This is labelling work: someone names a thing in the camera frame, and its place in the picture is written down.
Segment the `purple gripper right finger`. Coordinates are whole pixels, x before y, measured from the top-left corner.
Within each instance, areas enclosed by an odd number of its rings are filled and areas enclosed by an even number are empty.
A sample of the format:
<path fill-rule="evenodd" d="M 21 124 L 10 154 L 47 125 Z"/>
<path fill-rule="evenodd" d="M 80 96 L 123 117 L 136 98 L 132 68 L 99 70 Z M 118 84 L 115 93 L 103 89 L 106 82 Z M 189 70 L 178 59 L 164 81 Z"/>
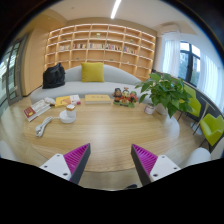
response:
<path fill-rule="evenodd" d="M 180 170 L 166 155 L 156 156 L 135 144 L 131 146 L 131 156 L 143 186 Z"/>

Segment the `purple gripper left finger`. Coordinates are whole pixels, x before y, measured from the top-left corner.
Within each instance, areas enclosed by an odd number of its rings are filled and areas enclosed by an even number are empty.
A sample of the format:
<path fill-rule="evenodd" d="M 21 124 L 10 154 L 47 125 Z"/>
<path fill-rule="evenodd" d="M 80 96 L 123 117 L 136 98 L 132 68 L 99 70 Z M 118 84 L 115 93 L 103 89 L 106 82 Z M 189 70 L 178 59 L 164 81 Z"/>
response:
<path fill-rule="evenodd" d="M 91 153 L 90 144 L 80 146 L 66 154 L 55 154 L 41 169 L 78 184 Z"/>

